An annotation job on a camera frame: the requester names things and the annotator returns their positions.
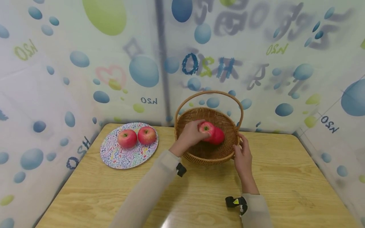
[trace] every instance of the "beige sleeve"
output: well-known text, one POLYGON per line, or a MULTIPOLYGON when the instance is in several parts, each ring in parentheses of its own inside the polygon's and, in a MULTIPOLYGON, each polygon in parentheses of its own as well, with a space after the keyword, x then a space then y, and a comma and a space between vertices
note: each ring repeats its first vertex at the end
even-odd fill
POLYGON ((242 194, 247 211, 241 216, 243 228, 273 228, 269 208, 261 195, 242 194))
POLYGON ((109 228, 141 228, 165 188, 176 176, 176 166, 180 160, 170 151, 164 151, 129 193, 109 228))

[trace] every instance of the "plate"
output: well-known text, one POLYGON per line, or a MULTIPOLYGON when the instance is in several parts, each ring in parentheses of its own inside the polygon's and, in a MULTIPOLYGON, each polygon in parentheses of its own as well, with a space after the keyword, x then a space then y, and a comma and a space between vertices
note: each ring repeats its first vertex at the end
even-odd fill
POLYGON ((147 161, 156 151, 158 146, 158 134, 156 129, 156 141, 150 145, 142 145, 139 141, 137 141, 137 145, 131 149, 121 148, 117 138, 118 134, 126 129, 132 129, 138 134, 138 131, 142 127, 151 127, 151 125, 134 122, 124 124, 112 132, 110 132, 107 137, 104 139, 103 143, 100 147, 100 156, 103 162, 112 168, 115 169, 130 169, 147 161))

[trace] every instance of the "red apple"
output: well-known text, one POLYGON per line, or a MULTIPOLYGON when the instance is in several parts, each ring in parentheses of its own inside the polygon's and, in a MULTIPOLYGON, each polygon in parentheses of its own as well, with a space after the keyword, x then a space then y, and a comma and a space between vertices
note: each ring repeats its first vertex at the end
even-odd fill
POLYGON ((223 141, 224 141, 224 132, 220 128, 215 127, 214 138, 210 141, 210 143, 212 143, 213 145, 219 145, 223 143, 223 141))
POLYGON ((206 139, 203 139, 204 142, 210 142, 214 138, 215 130, 214 125, 211 122, 202 122, 198 125, 198 131, 201 133, 209 133, 210 136, 206 139))
POLYGON ((156 141, 155 129, 145 126, 138 131, 138 140, 142 145, 149 145, 156 141))
POLYGON ((130 149, 137 144, 137 134, 132 129, 123 130, 118 134, 117 140, 122 148, 130 149))

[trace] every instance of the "woven basket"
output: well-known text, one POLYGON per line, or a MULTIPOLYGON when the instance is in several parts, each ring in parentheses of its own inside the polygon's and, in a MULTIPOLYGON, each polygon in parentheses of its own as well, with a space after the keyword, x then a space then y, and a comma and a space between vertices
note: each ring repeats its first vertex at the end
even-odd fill
POLYGON ((225 139, 224 142, 218 146, 212 145, 208 142, 199 142, 195 146, 190 147, 186 153, 184 153, 184 158, 194 163, 196 165, 217 165, 223 162, 229 161, 234 155, 233 145, 239 145, 239 136, 238 131, 241 126, 243 120, 243 107, 241 103, 228 93, 209 90, 203 91, 200 93, 196 93, 191 97, 187 98, 183 103, 179 106, 175 114, 175 139, 177 140, 182 133, 185 124, 199 119, 205 119, 208 122, 214 124, 214 126, 219 127, 223 130, 225 139), (211 108, 192 108, 184 112, 179 118, 177 115, 180 109, 191 99, 197 97, 202 94, 207 93, 217 93, 222 94, 227 97, 232 98, 235 102, 237 102, 239 108, 241 109, 241 117, 239 119, 238 126, 234 124, 234 122, 225 114, 218 112, 211 108))

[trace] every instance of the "table surface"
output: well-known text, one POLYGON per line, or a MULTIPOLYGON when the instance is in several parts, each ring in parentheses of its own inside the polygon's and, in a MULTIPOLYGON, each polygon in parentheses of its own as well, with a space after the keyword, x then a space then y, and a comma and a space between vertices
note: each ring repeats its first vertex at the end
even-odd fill
MULTIPOLYGON (((144 164, 112 169, 100 158, 100 145, 120 124, 106 125, 81 160, 37 228, 108 227, 135 184, 173 142, 174 128, 155 127, 160 142, 144 164)), ((243 132, 253 155, 253 174, 266 198, 274 227, 354 228, 353 217, 299 140, 292 135, 243 132)), ((176 177, 144 227, 242 227, 239 209, 227 209, 227 196, 239 197, 233 161, 211 167, 183 159, 188 172, 176 177)))

